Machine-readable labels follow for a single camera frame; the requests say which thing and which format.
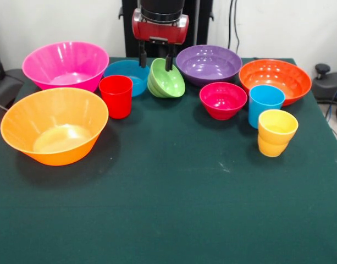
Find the white wall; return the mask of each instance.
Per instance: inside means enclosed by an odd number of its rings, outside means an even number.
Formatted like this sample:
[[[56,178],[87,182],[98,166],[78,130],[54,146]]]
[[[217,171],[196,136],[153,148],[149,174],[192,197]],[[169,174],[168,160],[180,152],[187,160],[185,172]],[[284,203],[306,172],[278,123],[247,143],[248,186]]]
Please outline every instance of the white wall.
[[[121,0],[0,0],[0,57],[20,67],[32,50],[85,40],[125,56]],[[214,0],[208,43],[227,46],[228,0]],[[337,0],[238,0],[242,57],[293,57],[308,73],[318,62],[337,70]]]
[[[209,44],[228,45],[229,4],[214,0]],[[337,0],[238,0],[236,23],[242,57],[291,57],[312,76],[319,62],[337,70]]]
[[[125,56],[120,0],[0,0],[0,58],[20,68],[34,49],[57,41],[90,41]]]

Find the orange bowl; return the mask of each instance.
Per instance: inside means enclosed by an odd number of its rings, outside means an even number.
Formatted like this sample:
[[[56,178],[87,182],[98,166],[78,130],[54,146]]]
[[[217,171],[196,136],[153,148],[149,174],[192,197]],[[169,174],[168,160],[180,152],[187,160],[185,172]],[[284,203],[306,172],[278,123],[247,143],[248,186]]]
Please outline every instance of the orange bowl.
[[[55,88],[29,95],[13,105],[1,122],[8,145],[52,166],[85,157],[108,120],[105,102],[92,92]]]
[[[246,63],[239,71],[239,79],[247,93],[260,84],[281,89],[285,94],[283,106],[296,102],[311,89],[311,79],[302,69],[276,59],[259,59]]]

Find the blue bowl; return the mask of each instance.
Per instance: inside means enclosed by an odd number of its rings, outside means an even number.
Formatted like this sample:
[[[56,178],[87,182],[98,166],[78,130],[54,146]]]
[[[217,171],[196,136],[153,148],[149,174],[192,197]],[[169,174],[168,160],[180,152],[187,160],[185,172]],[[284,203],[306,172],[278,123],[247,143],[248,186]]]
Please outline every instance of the blue bowl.
[[[150,68],[146,66],[142,68],[139,62],[135,60],[121,60],[111,63],[104,71],[104,77],[110,75],[124,75],[133,81],[132,97],[142,94],[147,87],[147,78]]]

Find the cup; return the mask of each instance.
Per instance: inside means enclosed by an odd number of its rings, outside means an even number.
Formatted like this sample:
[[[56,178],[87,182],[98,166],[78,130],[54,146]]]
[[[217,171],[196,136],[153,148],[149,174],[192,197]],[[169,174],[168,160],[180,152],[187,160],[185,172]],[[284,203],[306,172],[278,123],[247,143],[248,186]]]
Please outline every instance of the cup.
[[[283,110],[262,112],[258,119],[258,147],[267,157],[278,157],[298,129],[296,118]]]
[[[133,82],[129,77],[111,75],[103,78],[98,87],[110,117],[121,119],[130,114]]]
[[[284,93],[271,85],[257,85],[249,93],[249,124],[257,129],[259,115],[269,109],[280,109]]]

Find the purple bowl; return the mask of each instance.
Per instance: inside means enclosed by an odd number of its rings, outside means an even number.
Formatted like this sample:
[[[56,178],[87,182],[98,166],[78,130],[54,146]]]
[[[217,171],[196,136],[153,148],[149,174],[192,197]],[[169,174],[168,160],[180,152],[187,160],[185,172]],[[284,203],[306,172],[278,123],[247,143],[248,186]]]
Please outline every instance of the purple bowl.
[[[230,81],[242,67],[241,58],[236,53],[212,45],[197,45],[182,50],[176,64],[184,77],[199,87]]]

